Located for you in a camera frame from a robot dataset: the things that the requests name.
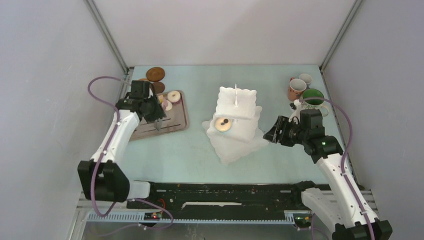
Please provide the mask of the pink-tipped metal tongs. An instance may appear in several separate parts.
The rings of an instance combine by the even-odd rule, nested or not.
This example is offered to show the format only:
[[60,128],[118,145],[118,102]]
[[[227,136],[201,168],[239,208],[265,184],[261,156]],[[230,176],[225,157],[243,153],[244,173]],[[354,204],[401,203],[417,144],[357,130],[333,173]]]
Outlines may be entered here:
[[156,131],[160,132],[162,129],[162,123],[163,120],[162,119],[158,119],[154,122],[154,128],[156,129]]

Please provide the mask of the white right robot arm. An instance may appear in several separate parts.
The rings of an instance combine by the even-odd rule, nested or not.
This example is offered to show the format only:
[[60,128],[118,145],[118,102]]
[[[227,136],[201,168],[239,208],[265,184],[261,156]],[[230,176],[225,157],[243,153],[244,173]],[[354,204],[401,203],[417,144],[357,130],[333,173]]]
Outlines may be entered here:
[[343,149],[334,136],[326,135],[319,110],[301,110],[296,121],[280,115],[263,138],[286,147],[303,146],[323,173],[335,203],[329,201],[312,181],[297,183],[290,201],[297,209],[307,207],[312,210],[331,231],[333,240],[390,238],[393,233],[391,224],[379,219],[355,185],[353,175],[345,165]]

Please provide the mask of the white chocolate-hole donut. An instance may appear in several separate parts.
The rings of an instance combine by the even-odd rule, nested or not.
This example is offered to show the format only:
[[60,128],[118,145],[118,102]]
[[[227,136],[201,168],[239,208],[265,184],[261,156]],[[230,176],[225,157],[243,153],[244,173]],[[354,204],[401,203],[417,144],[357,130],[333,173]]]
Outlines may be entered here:
[[232,120],[229,118],[219,117],[215,120],[214,127],[218,132],[227,132],[232,127]]

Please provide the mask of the white frosted donut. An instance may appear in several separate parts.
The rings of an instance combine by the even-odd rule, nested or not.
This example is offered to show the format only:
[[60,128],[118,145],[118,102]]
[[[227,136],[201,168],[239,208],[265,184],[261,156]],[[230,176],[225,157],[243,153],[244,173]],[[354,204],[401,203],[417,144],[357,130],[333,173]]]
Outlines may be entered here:
[[180,100],[181,100],[181,93],[179,91],[177,91],[177,90],[170,91],[167,94],[167,100],[170,101],[173,104],[174,103],[179,103]]

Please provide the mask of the white three-tier cake stand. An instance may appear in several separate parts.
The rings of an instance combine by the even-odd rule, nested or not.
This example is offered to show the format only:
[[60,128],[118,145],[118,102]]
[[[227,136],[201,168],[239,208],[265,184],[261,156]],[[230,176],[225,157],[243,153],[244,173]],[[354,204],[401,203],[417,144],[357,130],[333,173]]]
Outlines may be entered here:
[[[256,100],[256,90],[241,89],[236,85],[219,88],[212,119],[202,122],[202,126],[221,164],[235,162],[269,144],[259,128],[263,108],[256,104]],[[231,119],[230,130],[217,131],[217,118]]]

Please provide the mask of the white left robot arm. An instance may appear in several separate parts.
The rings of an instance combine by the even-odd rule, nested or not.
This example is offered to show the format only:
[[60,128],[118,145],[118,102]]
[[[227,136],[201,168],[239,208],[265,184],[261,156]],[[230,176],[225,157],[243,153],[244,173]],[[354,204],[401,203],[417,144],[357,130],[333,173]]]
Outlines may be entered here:
[[125,150],[141,121],[154,123],[166,117],[153,84],[136,80],[117,103],[108,103],[114,110],[111,125],[90,160],[78,164],[77,172],[88,200],[125,202],[136,199],[145,207],[153,208],[158,194],[147,181],[131,180],[121,170]]

